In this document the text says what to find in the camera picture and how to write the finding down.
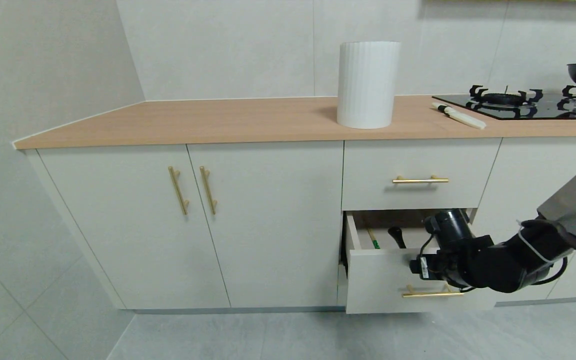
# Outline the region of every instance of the black glass cooktop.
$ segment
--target black glass cooktop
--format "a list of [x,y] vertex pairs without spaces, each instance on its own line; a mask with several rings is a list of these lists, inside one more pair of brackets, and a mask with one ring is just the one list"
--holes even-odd
[[567,86],[561,93],[543,93],[540,89],[517,94],[489,93],[473,85],[470,94],[437,95],[433,98],[466,108],[498,120],[576,119],[576,94]]

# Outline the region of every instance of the drawer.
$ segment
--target drawer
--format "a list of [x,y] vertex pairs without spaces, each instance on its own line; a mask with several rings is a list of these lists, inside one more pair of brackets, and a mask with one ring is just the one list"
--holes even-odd
[[[500,138],[346,141],[343,210],[477,208]],[[398,183],[407,180],[447,182]]]
[[[476,289],[461,296],[403,296],[410,292],[409,286],[414,292],[447,291],[444,281],[421,280],[409,269],[409,261],[415,259],[430,236],[421,224],[425,215],[430,215],[428,212],[430,210],[384,210],[345,214],[346,313],[452,312],[493,308],[495,297],[489,289]],[[400,248],[388,234],[387,229],[391,226],[402,228],[406,248]],[[373,246],[368,228],[380,249]],[[433,240],[423,252],[436,251],[437,243]]]

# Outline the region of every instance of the countertop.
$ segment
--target countertop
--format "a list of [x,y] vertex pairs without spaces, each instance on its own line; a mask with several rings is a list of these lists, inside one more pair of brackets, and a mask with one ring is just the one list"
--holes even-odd
[[496,120],[478,130],[433,109],[429,95],[396,96],[392,124],[350,129],[336,123],[336,97],[148,101],[14,142],[18,150],[232,142],[576,137],[576,120]]

